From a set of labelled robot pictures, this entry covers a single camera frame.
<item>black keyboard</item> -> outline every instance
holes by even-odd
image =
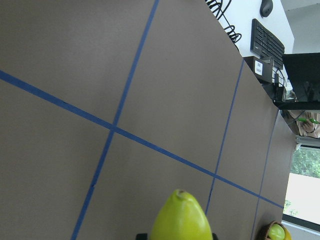
[[[283,69],[282,56],[285,53],[285,46],[257,19],[252,19],[250,50],[260,57],[273,57],[274,66]]]

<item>window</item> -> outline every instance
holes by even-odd
[[[283,213],[286,221],[320,230],[320,148],[293,153]]]

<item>black monitor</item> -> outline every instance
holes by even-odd
[[[282,60],[297,100],[320,103],[320,52],[285,54]]]

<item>white label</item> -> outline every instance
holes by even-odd
[[[262,63],[257,60],[254,61],[254,72],[262,76]]]

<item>computer mouse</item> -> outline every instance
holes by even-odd
[[[268,17],[274,8],[274,3],[272,0],[262,0],[261,6],[260,6],[260,15],[262,17]]]

